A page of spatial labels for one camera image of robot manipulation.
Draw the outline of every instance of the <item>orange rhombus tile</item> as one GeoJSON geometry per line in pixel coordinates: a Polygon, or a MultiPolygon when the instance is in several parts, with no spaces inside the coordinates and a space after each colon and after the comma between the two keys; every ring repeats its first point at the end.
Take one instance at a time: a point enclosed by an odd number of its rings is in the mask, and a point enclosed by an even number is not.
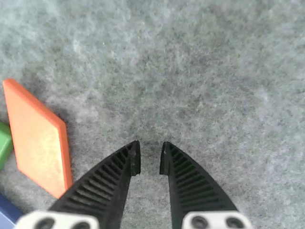
{"type": "Polygon", "coordinates": [[[59,198],[72,185],[66,124],[15,80],[3,87],[18,169],[59,198]]]}

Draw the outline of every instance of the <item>green block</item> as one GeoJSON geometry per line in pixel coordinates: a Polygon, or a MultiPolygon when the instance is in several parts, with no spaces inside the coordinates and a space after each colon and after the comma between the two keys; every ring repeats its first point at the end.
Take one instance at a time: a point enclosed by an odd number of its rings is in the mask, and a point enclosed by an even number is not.
{"type": "Polygon", "coordinates": [[[13,150],[13,141],[10,134],[10,128],[0,122],[0,170],[13,150]]]}

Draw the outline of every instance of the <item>orange foam block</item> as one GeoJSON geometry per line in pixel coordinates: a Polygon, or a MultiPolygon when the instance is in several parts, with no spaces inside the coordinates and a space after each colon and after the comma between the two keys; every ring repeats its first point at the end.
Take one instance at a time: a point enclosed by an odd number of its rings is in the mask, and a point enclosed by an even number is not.
{"type": "Polygon", "coordinates": [[[59,198],[72,185],[66,124],[15,80],[3,87],[18,169],[59,198]]]}

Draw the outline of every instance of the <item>black ridges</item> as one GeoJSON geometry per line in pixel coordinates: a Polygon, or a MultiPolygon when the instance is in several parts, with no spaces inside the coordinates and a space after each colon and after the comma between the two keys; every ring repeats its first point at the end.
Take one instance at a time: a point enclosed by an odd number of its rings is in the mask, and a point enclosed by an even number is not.
{"type": "Polygon", "coordinates": [[[50,210],[95,216],[101,228],[119,229],[131,176],[140,168],[140,143],[134,141],[82,176],[50,210]]]}
{"type": "Polygon", "coordinates": [[[237,210],[215,180],[185,152],[164,142],[160,174],[168,176],[173,229],[190,211],[237,210]]]}

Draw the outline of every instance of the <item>gray carpet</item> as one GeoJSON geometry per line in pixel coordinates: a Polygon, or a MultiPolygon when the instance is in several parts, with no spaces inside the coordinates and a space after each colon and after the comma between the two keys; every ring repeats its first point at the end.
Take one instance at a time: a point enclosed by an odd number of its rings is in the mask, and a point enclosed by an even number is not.
{"type": "MultiPolygon", "coordinates": [[[[0,80],[67,124],[73,178],[141,142],[122,228],[171,228],[169,140],[256,228],[304,227],[305,4],[301,0],[0,0],[0,80]]],[[[0,120],[8,122],[3,89],[0,120]]],[[[0,193],[24,212],[55,200],[16,169],[0,193]]]]}

